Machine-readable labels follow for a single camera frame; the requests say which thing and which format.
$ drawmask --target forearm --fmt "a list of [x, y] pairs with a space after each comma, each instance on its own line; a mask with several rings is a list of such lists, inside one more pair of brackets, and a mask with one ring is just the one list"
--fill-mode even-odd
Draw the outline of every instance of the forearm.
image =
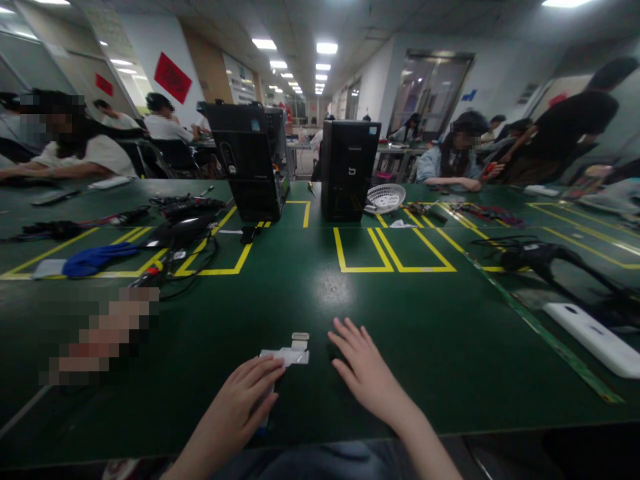
[[421, 480], [462, 480], [425, 414], [414, 402], [409, 402], [403, 418], [392, 428], [407, 449], [418, 477]]

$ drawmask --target computer tower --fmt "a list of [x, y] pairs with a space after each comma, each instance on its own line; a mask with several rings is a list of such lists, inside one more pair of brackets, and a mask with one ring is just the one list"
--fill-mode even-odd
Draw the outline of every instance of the computer tower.
[[200, 105], [243, 221], [278, 221], [290, 188], [281, 109]]
[[325, 121], [321, 204], [328, 221], [360, 221], [378, 150], [380, 123]]

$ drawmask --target white wall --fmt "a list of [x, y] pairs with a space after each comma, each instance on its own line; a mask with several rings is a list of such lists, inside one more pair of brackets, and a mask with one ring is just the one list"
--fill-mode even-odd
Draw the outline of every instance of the white wall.
[[[205, 96], [178, 19], [172, 15], [127, 14], [119, 14], [119, 18], [153, 90], [171, 100], [175, 114], [183, 126], [197, 123], [200, 114], [195, 108], [199, 101], [204, 101]], [[161, 53], [168, 56], [192, 80], [184, 104], [173, 98], [153, 79]]]

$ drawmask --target white shirt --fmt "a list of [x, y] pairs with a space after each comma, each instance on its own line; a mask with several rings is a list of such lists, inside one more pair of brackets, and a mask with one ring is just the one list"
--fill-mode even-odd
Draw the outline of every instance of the white shirt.
[[114, 175], [137, 178], [127, 153], [106, 135], [98, 135], [87, 142], [87, 152], [82, 160], [77, 157], [59, 159], [55, 156], [57, 148], [56, 142], [51, 142], [45, 147], [42, 155], [31, 161], [49, 168], [72, 167], [91, 162], [111, 170]]
[[183, 140], [186, 143], [193, 141], [193, 135], [184, 130], [172, 120], [167, 120], [160, 115], [151, 114], [145, 118], [145, 125], [154, 140]]
[[118, 130], [131, 130], [134, 128], [140, 128], [134, 119], [128, 116], [126, 113], [117, 112], [118, 118], [112, 119], [111, 117], [104, 116], [102, 118], [102, 124], [106, 127], [117, 128]]

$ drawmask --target student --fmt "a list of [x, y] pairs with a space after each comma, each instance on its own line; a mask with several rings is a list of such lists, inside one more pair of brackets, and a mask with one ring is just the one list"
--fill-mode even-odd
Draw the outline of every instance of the student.
[[147, 108], [151, 114], [145, 118], [145, 125], [152, 139], [182, 140], [185, 143], [200, 140], [196, 125], [191, 126], [193, 133], [190, 133], [174, 120], [173, 105], [161, 93], [151, 92], [147, 95]]
[[84, 103], [60, 91], [34, 89], [22, 105], [24, 113], [45, 116], [47, 132], [54, 138], [30, 162], [0, 170], [8, 177], [52, 179], [136, 177], [131, 160], [114, 140], [102, 135], [102, 126], [86, 118]]
[[504, 115], [496, 115], [492, 118], [491, 122], [489, 122], [489, 131], [480, 137], [480, 145], [492, 142], [495, 139], [494, 132], [498, 130], [498, 127], [502, 125], [502, 122], [506, 120], [507, 118]]
[[[348, 362], [335, 359], [333, 367], [356, 400], [396, 432], [418, 478], [461, 480], [429, 420], [395, 379], [366, 328], [356, 328], [348, 318], [344, 324], [333, 319], [333, 325], [337, 333], [329, 332], [329, 340]], [[204, 480], [220, 470], [244, 448], [269, 414], [278, 394], [267, 392], [284, 373], [283, 360], [272, 356], [240, 365], [220, 388], [163, 480]], [[264, 395], [265, 400], [254, 411]]]
[[502, 171], [502, 166], [498, 166], [481, 181], [483, 164], [477, 159], [475, 146], [488, 128], [486, 118], [480, 113], [464, 112], [451, 124], [451, 131], [444, 141], [418, 159], [415, 182], [462, 185], [470, 191], [481, 190], [483, 181], [498, 176]]
[[[633, 57], [620, 57], [598, 70], [585, 90], [544, 112], [502, 157], [508, 163], [522, 149], [504, 183], [532, 185], [542, 182], [565, 164], [578, 145], [592, 144], [604, 133], [618, 111], [618, 102], [609, 92], [640, 66]], [[531, 144], [524, 145], [533, 138]]]
[[414, 113], [402, 127], [398, 128], [396, 132], [389, 136], [389, 140], [398, 143], [417, 140], [419, 138], [418, 124], [420, 124], [420, 114]]
[[138, 129], [138, 125], [134, 119], [128, 116], [126, 113], [116, 112], [110, 104], [104, 100], [95, 100], [93, 106], [96, 107], [104, 115], [102, 118], [102, 124], [110, 128], [118, 130]]

